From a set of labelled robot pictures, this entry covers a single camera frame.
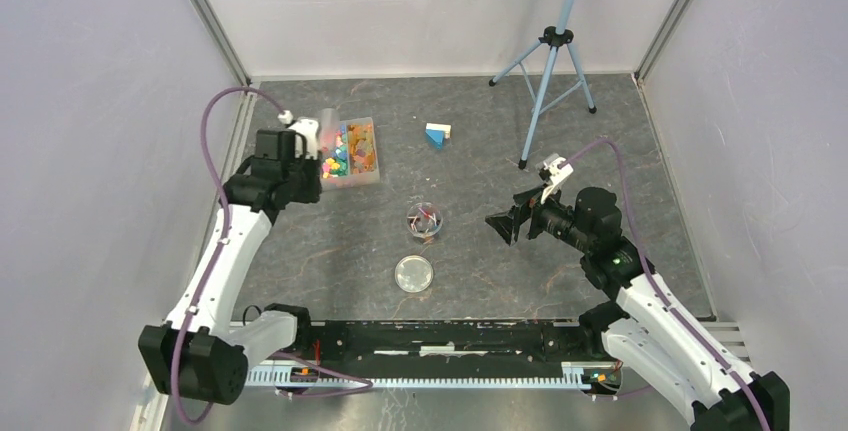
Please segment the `clear round dish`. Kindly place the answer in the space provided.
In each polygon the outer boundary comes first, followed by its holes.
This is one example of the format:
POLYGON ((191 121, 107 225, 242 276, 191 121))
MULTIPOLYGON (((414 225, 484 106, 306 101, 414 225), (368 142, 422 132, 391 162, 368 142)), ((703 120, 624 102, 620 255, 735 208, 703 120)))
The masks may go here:
POLYGON ((413 204, 405 217, 405 229, 421 241, 434 239, 444 223, 442 213, 431 202, 413 204))

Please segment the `clear plastic scoop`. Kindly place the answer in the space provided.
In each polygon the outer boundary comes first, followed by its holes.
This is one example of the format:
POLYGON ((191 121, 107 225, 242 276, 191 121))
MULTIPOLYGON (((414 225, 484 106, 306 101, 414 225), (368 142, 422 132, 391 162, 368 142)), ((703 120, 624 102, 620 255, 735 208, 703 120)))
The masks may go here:
POLYGON ((324 151, 336 148, 337 133, 341 130, 339 112, 335 108, 324 108, 317 113, 319 122, 318 142, 324 151))

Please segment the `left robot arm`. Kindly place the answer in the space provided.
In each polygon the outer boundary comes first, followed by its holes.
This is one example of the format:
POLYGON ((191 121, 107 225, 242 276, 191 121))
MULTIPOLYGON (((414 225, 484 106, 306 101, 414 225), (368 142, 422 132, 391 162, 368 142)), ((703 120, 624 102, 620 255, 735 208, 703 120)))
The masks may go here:
POLYGON ((306 356, 314 345, 307 309, 272 303, 250 323, 230 326, 247 271, 288 205, 320 199, 319 125, 260 130, 253 155, 222 185, 213 235, 177 305, 160 325, 141 331, 138 347, 165 395, 232 404, 248 372, 272 354, 306 356))

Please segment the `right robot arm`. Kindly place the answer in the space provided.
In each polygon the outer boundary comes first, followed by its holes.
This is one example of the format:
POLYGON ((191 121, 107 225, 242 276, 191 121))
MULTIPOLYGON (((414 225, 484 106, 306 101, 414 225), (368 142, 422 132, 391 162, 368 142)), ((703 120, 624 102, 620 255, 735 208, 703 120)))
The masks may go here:
POLYGON ((663 277, 622 232, 614 193, 582 189, 572 206, 541 187, 514 195, 513 206, 485 222, 512 245, 523 224, 581 252, 586 278, 607 297, 580 318, 580 351, 629 366, 692 430, 787 430, 790 390, 774 371, 756 372, 682 305, 663 277))

